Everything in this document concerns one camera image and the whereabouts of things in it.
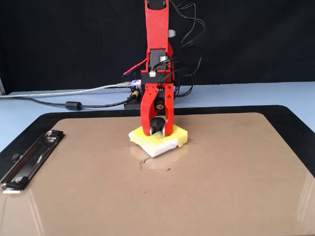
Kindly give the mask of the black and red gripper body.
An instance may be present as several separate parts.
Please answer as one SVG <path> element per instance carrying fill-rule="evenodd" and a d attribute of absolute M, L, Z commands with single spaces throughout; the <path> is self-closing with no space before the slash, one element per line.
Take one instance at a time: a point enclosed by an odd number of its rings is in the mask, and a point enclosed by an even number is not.
<path fill-rule="evenodd" d="M 157 86 L 158 88 L 158 94 L 157 97 L 154 101 L 155 105 L 155 110 L 160 111 L 163 110 L 165 112 L 164 108 L 164 88 L 163 84 L 173 84 L 174 87 L 174 82 L 173 82 L 173 75 L 172 72 L 167 69 L 167 70 L 158 70 L 157 72 L 155 71 L 150 71 L 150 72 L 141 72 L 141 99 L 142 96 L 145 92 L 145 86 Z"/>

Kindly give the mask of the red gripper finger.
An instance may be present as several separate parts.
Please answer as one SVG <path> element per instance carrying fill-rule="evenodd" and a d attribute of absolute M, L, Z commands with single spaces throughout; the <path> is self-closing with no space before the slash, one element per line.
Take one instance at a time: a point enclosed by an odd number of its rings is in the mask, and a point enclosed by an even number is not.
<path fill-rule="evenodd" d="M 174 87 L 173 84 L 163 84 L 164 88 L 164 108 L 166 122 L 163 128 L 164 136 L 169 136 L 173 131 L 174 122 Z"/>
<path fill-rule="evenodd" d="M 140 106 L 141 126 L 145 135 L 150 136 L 150 120 L 153 119 L 157 111 L 155 110 L 154 101 L 158 94 L 157 86 L 145 86 L 145 92 L 142 96 Z"/>

